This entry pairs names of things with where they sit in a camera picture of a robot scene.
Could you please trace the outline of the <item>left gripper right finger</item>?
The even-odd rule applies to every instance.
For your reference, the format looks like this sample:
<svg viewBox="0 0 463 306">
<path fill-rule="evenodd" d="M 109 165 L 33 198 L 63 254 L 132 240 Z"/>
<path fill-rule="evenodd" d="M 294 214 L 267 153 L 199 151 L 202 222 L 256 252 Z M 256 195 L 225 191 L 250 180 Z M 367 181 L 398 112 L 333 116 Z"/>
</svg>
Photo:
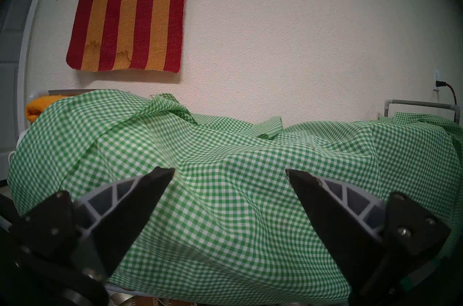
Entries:
<svg viewBox="0 0 463 306">
<path fill-rule="evenodd" d="M 385 202 L 306 171 L 286 176 L 351 288 L 348 304 L 395 304 L 436 269 L 451 228 L 408 195 L 394 190 Z"/>
</svg>

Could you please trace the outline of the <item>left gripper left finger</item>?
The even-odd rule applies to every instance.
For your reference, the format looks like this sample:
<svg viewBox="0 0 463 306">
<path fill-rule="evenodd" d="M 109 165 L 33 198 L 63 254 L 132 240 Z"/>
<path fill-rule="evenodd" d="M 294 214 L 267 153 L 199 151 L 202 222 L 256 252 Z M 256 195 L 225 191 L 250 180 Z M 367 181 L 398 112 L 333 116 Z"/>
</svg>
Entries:
<svg viewBox="0 0 463 306">
<path fill-rule="evenodd" d="M 175 174 L 155 167 L 143 176 L 102 184 L 72 201 L 59 190 L 10 227 L 23 251 L 53 265 L 107 280 L 143 231 Z"/>
</svg>

